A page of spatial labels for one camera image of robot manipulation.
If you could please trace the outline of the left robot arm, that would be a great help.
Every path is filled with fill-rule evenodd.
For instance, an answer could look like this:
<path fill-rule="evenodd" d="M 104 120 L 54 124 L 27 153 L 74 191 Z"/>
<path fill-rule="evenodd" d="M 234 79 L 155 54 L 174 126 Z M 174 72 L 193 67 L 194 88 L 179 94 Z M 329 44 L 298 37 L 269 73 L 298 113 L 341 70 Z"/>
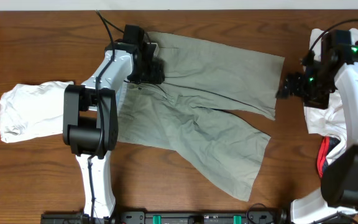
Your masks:
<path fill-rule="evenodd" d="M 105 48 L 93 75 L 65 88 L 63 142 L 80 165 L 85 190 L 80 223 L 111 223 L 114 218 L 109 159 L 119 131 L 117 102 L 125 82 L 164 81 L 163 63 L 157 55 L 158 45 L 143 28 L 126 25 L 122 38 Z"/>

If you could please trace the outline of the khaki green shorts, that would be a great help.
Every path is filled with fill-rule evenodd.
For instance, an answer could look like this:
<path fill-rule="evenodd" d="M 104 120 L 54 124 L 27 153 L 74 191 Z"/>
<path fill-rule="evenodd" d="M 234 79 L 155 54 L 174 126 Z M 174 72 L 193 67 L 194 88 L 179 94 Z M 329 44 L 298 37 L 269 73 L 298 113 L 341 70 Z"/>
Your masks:
<path fill-rule="evenodd" d="M 216 187 L 248 201 L 270 136 L 234 111 L 274 119 L 284 58 L 168 33 L 150 38 L 165 81 L 123 84 L 118 140 L 176 151 Z"/>

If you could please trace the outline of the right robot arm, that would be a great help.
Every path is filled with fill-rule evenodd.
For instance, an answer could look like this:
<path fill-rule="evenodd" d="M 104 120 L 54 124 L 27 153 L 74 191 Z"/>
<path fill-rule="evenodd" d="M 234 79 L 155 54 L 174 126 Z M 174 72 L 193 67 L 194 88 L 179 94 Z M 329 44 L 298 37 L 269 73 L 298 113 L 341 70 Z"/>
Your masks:
<path fill-rule="evenodd" d="M 353 223 L 358 215 L 358 30 L 314 29 L 301 73 L 291 73 L 277 98 L 303 100 L 308 131 L 324 137 L 320 187 L 292 201 L 288 223 Z"/>

